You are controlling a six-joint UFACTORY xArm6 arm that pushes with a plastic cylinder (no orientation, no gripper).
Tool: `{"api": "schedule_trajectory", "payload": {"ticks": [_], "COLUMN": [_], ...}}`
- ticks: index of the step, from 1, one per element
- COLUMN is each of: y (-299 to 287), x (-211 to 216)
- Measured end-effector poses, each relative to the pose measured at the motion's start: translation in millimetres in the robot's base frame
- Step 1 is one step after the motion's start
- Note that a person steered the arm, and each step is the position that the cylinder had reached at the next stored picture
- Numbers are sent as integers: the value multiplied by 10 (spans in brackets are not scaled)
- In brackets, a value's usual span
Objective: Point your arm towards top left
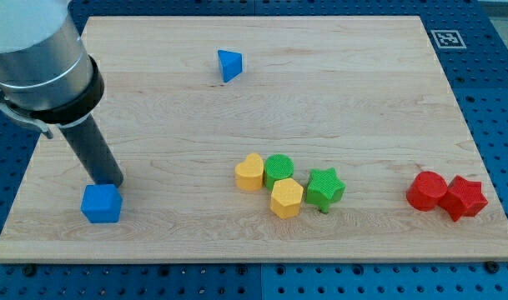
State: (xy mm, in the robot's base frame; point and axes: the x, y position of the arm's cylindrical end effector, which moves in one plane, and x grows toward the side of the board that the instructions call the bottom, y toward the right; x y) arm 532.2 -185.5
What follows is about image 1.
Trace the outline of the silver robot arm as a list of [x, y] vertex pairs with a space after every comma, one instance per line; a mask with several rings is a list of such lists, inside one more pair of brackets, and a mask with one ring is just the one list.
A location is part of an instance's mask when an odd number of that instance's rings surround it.
[[104, 83], [68, 10], [68, 0], [0, 0], [0, 110], [52, 137], [97, 106]]

